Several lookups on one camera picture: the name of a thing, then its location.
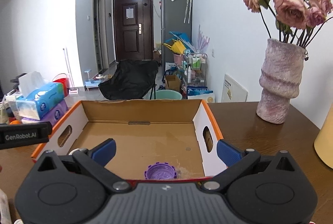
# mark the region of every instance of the blue gripper pad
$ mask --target blue gripper pad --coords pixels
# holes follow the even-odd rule
[[[216,150],[219,159],[221,159],[228,167],[236,164],[245,156],[244,151],[237,149],[223,139],[220,139],[217,142]]]
[[[104,167],[116,155],[116,150],[116,142],[110,138],[89,150],[88,156]]]

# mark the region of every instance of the white tissue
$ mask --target white tissue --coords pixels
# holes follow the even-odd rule
[[[19,90],[24,97],[27,97],[31,92],[47,83],[49,81],[45,80],[39,72],[33,71],[19,77]]]

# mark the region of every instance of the yellow watering can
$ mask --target yellow watering can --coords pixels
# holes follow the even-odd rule
[[[173,40],[174,44],[168,45],[168,44],[163,44],[166,47],[168,47],[172,52],[182,55],[184,53],[184,51],[186,50],[184,44],[180,41],[180,40]]]

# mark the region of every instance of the purple tissue package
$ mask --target purple tissue package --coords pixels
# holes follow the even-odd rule
[[[67,111],[68,107],[66,105],[66,102],[65,100],[62,100],[59,104],[52,108],[51,111],[46,114],[40,121],[29,118],[22,118],[22,123],[27,124],[49,121],[53,127]]]

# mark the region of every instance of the flower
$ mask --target flower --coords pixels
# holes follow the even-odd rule
[[[306,25],[308,27],[314,28],[317,25],[321,25],[326,22],[326,17],[320,10],[320,8],[312,7],[309,9],[309,16]]]
[[[309,0],[309,4],[311,7],[320,8],[325,16],[331,13],[333,9],[331,0]]]
[[[274,7],[280,22],[297,29],[305,29],[308,9],[303,0],[274,0]]]
[[[251,10],[253,13],[260,12],[259,0],[243,0],[248,10]]]

